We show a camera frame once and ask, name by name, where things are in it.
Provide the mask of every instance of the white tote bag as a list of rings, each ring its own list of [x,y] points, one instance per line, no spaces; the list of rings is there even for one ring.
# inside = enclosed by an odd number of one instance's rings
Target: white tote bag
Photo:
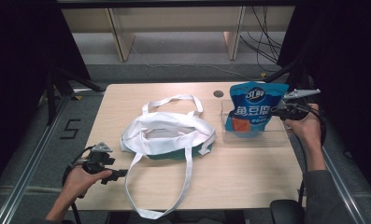
[[[151,107],[165,105],[172,100],[193,100],[196,110],[188,114],[172,112],[150,113]],[[192,156],[210,152],[216,139],[215,129],[198,116],[203,113],[199,99],[193,95],[176,95],[142,107],[143,114],[134,119],[121,134],[121,150],[135,153],[135,158],[124,180],[125,194],[130,205],[144,218],[157,219],[174,211],[185,197],[192,175]],[[128,176],[142,157],[153,160],[186,160],[186,175],[182,191],[174,205],[165,212],[137,208],[127,188]]]

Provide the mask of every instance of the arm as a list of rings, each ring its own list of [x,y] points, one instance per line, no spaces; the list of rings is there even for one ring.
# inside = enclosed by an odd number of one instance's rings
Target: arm
[[[109,177],[112,171],[105,170],[101,173],[90,175],[81,166],[76,166],[65,181],[62,192],[55,201],[53,207],[46,215],[46,220],[53,223],[62,223],[69,206],[75,202],[78,196],[84,196],[88,188],[97,180]]]
[[[317,105],[310,105],[318,111]],[[325,166],[321,151],[321,130],[312,113],[302,120],[285,120],[306,147],[307,172],[303,175],[307,190],[306,223],[351,223],[334,180]]]

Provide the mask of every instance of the blue snack bag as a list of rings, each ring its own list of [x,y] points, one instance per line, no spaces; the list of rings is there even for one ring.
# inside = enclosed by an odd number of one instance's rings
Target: blue snack bag
[[[272,118],[270,108],[277,106],[289,86],[280,83],[247,82],[230,89],[235,109],[229,112],[225,129],[229,132],[248,133],[250,137],[263,132]]]

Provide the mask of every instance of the wooden table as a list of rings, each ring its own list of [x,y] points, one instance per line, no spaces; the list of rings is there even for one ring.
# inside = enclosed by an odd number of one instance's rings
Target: wooden table
[[[222,128],[222,102],[230,101],[229,89],[237,83],[159,83],[115,84],[107,88],[95,119],[87,146],[105,142],[113,149],[115,163],[109,168],[127,169],[134,154],[121,152],[123,129],[149,101],[176,94],[193,94],[203,106],[202,119],[216,129],[217,140],[211,153],[193,158],[193,176],[188,195],[178,210],[247,209],[268,207],[276,199],[297,199],[301,170],[280,119],[273,117],[267,130],[281,129],[280,141],[261,143],[228,140]],[[214,96],[222,91],[223,97]],[[186,113],[194,109],[191,101],[176,101],[159,111]],[[185,161],[142,161],[132,171],[129,190],[139,208],[165,210],[177,199],[185,176]],[[107,185],[93,185],[79,210],[132,210],[124,195],[124,179]]]

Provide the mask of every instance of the transparent container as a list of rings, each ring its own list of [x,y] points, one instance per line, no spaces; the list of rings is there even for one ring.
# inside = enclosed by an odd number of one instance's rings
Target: transparent container
[[[266,124],[263,132],[256,131],[250,133],[240,133],[226,131],[225,123],[229,112],[234,109],[233,102],[224,100],[221,103],[221,127],[223,142],[225,143],[244,143],[256,147],[280,147],[289,143],[287,130],[279,117],[272,117]]]

